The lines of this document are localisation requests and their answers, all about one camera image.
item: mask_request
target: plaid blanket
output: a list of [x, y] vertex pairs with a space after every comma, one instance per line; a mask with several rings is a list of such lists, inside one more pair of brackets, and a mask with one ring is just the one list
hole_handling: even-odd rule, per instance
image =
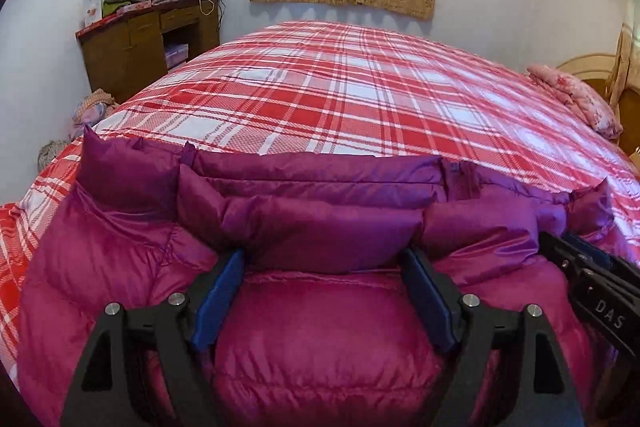
[[[102, 137], [217, 152], [436, 154], [546, 190], [608, 178], [640, 258], [640, 184], [616, 146], [522, 75], [384, 30], [290, 22], [229, 42], [147, 87], [97, 125]], [[74, 181], [80, 140], [0, 208], [0, 359], [16, 380], [18, 297], [38, 240]]]

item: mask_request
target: puffer jacket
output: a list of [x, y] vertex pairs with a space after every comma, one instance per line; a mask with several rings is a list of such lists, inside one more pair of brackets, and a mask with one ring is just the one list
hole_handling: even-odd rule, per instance
[[[413, 243], [464, 293], [542, 306], [586, 407], [604, 346], [537, 255], [543, 230], [625, 254], [606, 182], [551, 194], [437, 156], [210, 153], [88, 130], [26, 276], [21, 393], [58, 425], [105, 304], [158, 304], [242, 247], [249, 271], [203, 365], [229, 425], [412, 425], [447, 363], [396, 266]], [[149, 370], [169, 407], [153, 357]]]

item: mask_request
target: red plaid bedsheet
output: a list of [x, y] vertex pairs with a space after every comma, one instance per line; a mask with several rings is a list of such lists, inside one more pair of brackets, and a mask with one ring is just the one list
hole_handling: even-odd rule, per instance
[[[596, 185], [640, 253], [640, 184], [624, 153], [522, 75], [423, 39], [325, 22], [271, 26], [192, 60], [97, 126], [104, 137], [218, 152], [436, 154], [547, 190]], [[25, 270], [74, 180], [75, 142], [0, 208], [0, 359], [14, 378]]]

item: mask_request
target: brown desk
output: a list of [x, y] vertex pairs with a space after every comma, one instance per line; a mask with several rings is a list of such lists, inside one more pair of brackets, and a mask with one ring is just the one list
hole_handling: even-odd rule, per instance
[[166, 74], [165, 44], [188, 44], [189, 60], [220, 45], [218, 0], [180, 0], [129, 12], [78, 35], [91, 90], [118, 103]]

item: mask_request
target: metal screw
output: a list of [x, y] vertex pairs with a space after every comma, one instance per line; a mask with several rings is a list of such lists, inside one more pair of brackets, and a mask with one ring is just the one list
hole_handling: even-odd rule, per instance
[[184, 293], [176, 292], [169, 295], [167, 301], [169, 302], [169, 304], [171, 304], [171, 306], [180, 306], [185, 301], [185, 299], [186, 297], [184, 296]]
[[540, 317], [540, 315], [542, 315], [542, 308], [537, 304], [530, 304], [527, 306], [527, 313], [532, 317]]
[[473, 295], [473, 293], [468, 293], [463, 296], [462, 301], [470, 308], [475, 308], [480, 305], [480, 298], [477, 295]]
[[117, 302], [109, 303], [104, 308], [104, 312], [107, 315], [115, 315], [119, 311], [120, 311], [120, 305]]

